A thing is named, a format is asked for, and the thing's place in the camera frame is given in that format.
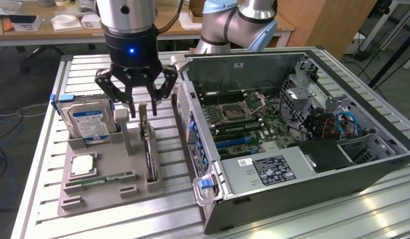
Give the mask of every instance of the blue pcie slot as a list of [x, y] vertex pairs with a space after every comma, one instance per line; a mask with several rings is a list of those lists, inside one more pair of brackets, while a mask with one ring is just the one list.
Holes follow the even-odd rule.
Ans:
[[235, 146], [235, 145], [239, 145], [239, 144], [245, 144], [249, 141], [251, 141], [251, 137], [245, 137], [245, 138], [229, 140], [229, 141], [225, 141], [225, 142], [215, 143], [215, 146], [216, 146], [216, 148], [223, 148], [223, 147]]

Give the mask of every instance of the wooden desk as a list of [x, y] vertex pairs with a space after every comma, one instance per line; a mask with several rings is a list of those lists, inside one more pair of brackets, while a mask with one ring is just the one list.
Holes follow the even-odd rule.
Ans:
[[[163, 27], [171, 20], [176, 8], [169, 5], [157, 5], [157, 17], [155, 20], [156, 27]], [[62, 11], [64, 7], [40, 7], [36, 2], [24, 2], [22, 9], [26, 14], [38, 15], [45, 19], [38, 31], [36, 32], [16, 32], [13, 29], [2, 32], [1, 25], [9, 21], [8, 17], [0, 20], [0, 46], [25, 46], [25, 45], [50, 45], [50, 44], [73, 44], [73, 43], [96, 43], [104, 42], [104, 34], [100, 29], [82, 29], [77, 31], [54, 33], [50, 23], [53, 12]], [[284, 20], [282, 16], [276, 17], [278, 27], [275, 36], [280, 38], [280, 46], [286, 46], [290, 33], [294, 31], [294, 26]], [[172, 28], [161, 34], [159, 40], [180, 40], [199, 39], [200, 30], [187, 31], [181, 28], [179, 22]]]

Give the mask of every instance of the white sticker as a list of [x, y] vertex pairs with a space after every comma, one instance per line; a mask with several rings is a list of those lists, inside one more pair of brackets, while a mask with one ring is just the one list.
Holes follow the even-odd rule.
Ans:
[[243, 68], [243, 62], [241, 63], [233, 63], [233, 68]]
[[252, 159], [251, 159], [251, 158], [239, 159], [237, 161], [239, 161], [239, 166], [240, 166], [240, 167], [252, 164]]
[[100, 121], [101, 118], [101, 111], [73, 113], [77, 130], [85, 140], [100, 140], [109, 135], [105, 123]]

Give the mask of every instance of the hard drive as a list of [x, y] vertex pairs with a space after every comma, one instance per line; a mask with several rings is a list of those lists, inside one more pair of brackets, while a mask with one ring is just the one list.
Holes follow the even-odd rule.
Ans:
[[54, 107], [70, 138], [82, 138], [87, 145], [108, 141], [119, 126], [113, 120], [113, 104], [105, 95], [61, 95]]

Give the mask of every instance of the white box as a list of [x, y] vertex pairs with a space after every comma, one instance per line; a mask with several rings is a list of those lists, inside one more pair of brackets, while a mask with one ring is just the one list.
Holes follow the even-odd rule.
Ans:
[[84, 15], [82, 19], [80, 20], [80, 24], [82, 25], [82, 28], [100, 29], [100, 17], [96, 14]]
[[350, 44], [348, 48], [346, 48], [346, 51], [344, 51], [343, 54], [344, 55], [354, 54], [358, 50], [358, 46], [360, 46], [363, 44], [364, 40], [366, 40], [366, 37], [356, 32], [354, 39], [351, 41], [351, 44]]
[[66, 32], [66, 31], [76, 31], [76, 30], [81, 30], [82, 26], [78, 22], [78, 19], [76, 19], [72, 23], [61, 25], [57, 24], [53, 20], [53, 18], [50, 19], [52, 22], [52, 28], [53, 28], [53, 32], [58, 33], [58, 32]]
[[12, 22], [14, 31], [38, 31], [40, 24], [41, 24], [40, 18], [38, 16], [29, 16], [29, 17], [30, 19], [34, 18], [34, 20], [33, 21], [29, 19], [22, 20], [22, 18], [18, 20], [14, 20], [13, 18], [10, 18], [10, 22]]

